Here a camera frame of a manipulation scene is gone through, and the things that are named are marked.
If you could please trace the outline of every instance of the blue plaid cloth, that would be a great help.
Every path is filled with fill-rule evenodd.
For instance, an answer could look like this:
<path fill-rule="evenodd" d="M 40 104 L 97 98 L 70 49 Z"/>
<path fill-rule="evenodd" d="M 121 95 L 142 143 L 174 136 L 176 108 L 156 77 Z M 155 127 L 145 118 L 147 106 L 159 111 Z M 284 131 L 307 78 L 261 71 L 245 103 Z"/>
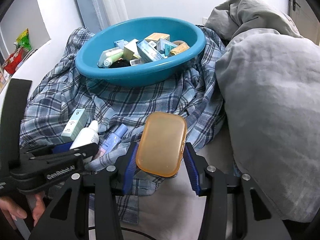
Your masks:
<path fill-rule="evenodd" d="M 81 46 L 94 33 L 76 29 L 68 39 L 61 61 L 50 71 L 28 100 L 21 122 L 20 146 L 64 143 L 60 136 L 72 113 L 85 108 L 99 122 L 100 144 L 104 136 L 122 123 L 128 127 L 118 149 L 95 160 L 86 168 L 100 170 L 126 152 L 128 143 L 139 141 L 149 114 L 155 111 L 181 115 L 187 122 L 187 140 L 201 149 L 220 130 L 225 113 L 219 91 L 215 62 L 225 49 L 218 35 L 200 27 L 206 36 L 204 52 L 186 62 L 183 70 L 167 80 L 140 88 L 124 88 L 104 80 L 82 76 L 75 65 Z M 138 222 L 138 195 L 151 195 L 163 178 L 142 171 L 135 175 L 130 195 L 118 197 L 122 221 Z"/>

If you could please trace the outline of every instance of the screw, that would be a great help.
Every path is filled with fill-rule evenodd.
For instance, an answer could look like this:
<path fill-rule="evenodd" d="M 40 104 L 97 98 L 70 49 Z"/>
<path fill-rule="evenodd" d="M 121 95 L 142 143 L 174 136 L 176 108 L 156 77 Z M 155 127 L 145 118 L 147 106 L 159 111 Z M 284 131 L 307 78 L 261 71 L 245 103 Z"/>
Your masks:
<path fill-rule="evenodd" d="M 249 179 L 251 179 L 251 177 L 250 177 L 249 174 L 244 173 L 244 174 L 242 174 L 242 179 L 244 179 L 244 180 L 249 180 Z"/>
<path fill-rule="evenodd" d="M 74 173 L 71 176 L 71 179 L 74 179 L 74 180 L 79 179 L 79 178 L 80 178 L 80 174 L 79 173 Z"/>
<path fill-rule="evenodd" d="M 107 167 L 107 171 L 115 171 L 116 170 L 116 167 L 114 165 L 110 165 Z"/>
<path fill-rule="evenodd" d="M 207 167 L 207 171 L 215 172 L 216 170 L 217 170 L 217 168 L 215 166 L 208 166 Z"/>

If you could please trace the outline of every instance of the wall outlet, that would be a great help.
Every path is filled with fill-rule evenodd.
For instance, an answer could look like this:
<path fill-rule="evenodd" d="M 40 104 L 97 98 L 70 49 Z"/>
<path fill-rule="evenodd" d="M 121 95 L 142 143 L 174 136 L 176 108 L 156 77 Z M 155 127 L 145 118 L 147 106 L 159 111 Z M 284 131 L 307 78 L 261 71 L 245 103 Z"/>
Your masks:
<path fill-rule="evenodd" d="M 208 17 L 202 17 L 202 25 L 205 25 L 205 23 L 207 22 Z"/>

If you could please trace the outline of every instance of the curtain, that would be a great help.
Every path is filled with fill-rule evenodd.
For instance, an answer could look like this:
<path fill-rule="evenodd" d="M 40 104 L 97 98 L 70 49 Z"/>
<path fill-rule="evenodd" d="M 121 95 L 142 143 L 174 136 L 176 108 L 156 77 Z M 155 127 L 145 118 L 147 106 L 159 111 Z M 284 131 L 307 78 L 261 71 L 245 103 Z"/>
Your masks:
<path fill-rule="evenodd" d="M 124 0 L 77 0 L 85 27 L 97 33 L 128 19 Z"/>

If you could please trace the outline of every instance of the orange plastic case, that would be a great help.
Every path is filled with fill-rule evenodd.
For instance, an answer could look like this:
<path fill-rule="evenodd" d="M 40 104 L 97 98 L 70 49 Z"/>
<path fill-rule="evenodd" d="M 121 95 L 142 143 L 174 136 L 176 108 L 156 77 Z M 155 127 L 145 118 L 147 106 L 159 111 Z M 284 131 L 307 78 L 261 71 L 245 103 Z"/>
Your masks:
<path fill-rule="evenodd" d="M 137 166 L 162 177 L 175 175 L 180 167 L 187 123 L 176 114 L 154 112 L 147 118 L 136 155 Z"/>

